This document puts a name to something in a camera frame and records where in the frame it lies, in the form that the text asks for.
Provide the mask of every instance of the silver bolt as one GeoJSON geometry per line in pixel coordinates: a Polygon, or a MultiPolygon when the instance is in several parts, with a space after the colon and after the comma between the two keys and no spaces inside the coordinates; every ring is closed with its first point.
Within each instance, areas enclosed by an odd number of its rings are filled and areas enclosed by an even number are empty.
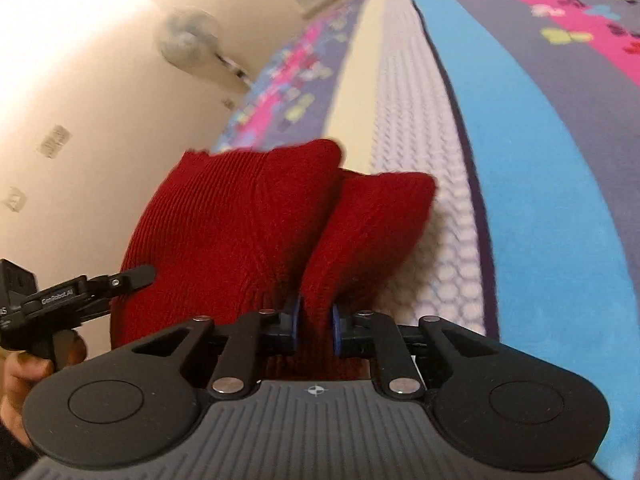
{"type": "Polygon", "coordinates": [[[420,389],[420,383],[409,377],[400,377],[389,383],[389,389],[395,394],[410,395],[420,389]]]}
{"type": "Polygon", "coordinates": [[[211,387],[219,394],[236,394],[244,388],[244,383],[237,377],[221,377],[213,381],[211,387]]]}

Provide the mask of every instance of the colorful bedspread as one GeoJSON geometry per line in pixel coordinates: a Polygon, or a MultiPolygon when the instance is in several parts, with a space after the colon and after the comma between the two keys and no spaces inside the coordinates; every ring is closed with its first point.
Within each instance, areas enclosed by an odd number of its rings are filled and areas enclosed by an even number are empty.
{"type": "Polygon", "coordinates": [[[379,298],[584,375],[596,464],[640,474],[640,0],[364,0],[265,70],[215,149],[315,137],[364,173],[438,179],[379,298]]]}

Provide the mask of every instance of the folded red garment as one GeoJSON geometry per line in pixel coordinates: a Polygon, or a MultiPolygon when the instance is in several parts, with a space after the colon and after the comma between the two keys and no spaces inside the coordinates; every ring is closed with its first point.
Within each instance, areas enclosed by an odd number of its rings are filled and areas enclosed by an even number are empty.
{"type": "Polygon", "coordinates": [[[300,290],[300,351],[272,360],[268,376],[357,378],[360,360],[333,357],[331,306],[371,306],[420,237],[435,184],[423,173],[364,176],[339,163],[329,140],[269,153],[185,154],[129,244],[122,268],[152,264],[157,277],[113,303],[112,346],[191,316],[233,323],[300,290]]]}

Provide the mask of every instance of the bedsheet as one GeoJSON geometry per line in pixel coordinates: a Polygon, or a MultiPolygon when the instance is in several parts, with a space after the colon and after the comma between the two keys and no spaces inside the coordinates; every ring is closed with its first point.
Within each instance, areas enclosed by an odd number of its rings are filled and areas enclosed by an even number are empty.
{"type": "Polygon", "coordinates": [[[425,171],[424,237],[377,308],[584,375],[596,464],[640,478],[640,0],[355,0],[278,53],[215,150],[337,139],[425,171]]]}

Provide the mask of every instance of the fan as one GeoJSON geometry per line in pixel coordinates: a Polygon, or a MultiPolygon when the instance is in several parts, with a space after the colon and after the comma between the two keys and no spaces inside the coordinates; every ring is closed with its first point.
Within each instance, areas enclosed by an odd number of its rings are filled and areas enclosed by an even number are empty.
{"type": "Polygon", "coordinates": [[[220,24],[210,14],[197,9],[176,9],[159,31],[158,47],[162,56],[178,68],[215,59],[251,86],[245,70],[219,53],[219,36],[220,24]]]}

